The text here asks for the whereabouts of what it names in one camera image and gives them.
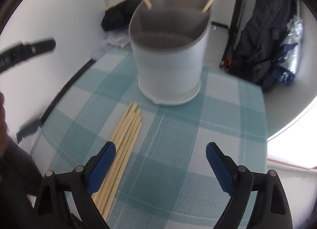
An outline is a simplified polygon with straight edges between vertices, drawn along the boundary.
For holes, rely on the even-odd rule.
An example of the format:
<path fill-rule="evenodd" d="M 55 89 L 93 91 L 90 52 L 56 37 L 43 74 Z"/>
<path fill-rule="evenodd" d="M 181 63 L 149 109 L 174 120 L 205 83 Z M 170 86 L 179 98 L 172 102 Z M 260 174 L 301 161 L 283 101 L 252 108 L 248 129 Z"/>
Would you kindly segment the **person's left hand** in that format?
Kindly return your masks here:
<path fill-rule="evenodd" d="M 10 139 L 8 136 L 8 127 L 5 121 L 5 108 L 4 108 L 4 95 L 1 93 L 0 98 L 1 110 L 0 110 L 0 153 L 4 154 L 8 145 L 10 143 Z"/>

